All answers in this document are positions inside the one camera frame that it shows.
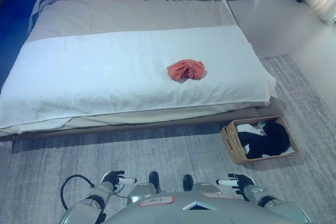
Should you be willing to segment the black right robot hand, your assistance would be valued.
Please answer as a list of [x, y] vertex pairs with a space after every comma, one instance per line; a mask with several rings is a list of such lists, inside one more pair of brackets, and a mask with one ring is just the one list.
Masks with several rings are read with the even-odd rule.
[[242, 195], [244, 193], [244, 188], [248, 185], [255, 185], [254, 180], [243, 174], [228, 174], [227, 179], [217, 179], [215, 182], [220, 186], [230, 186], [233, 189], [236, 189], [236, 194]]

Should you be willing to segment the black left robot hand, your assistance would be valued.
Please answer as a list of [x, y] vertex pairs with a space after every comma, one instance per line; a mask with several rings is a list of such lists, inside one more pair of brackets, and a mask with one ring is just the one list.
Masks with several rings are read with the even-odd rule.
[[127, 184], [135, 184], [137, 182], [136, 178], [127, 178], [124, 177], [125, 171], [111, 171], [109, 173], [104, 174], [101, 183], [109, 182], [113, 185], [113, 190], [117, 190], [118, 185], [127, 185]]

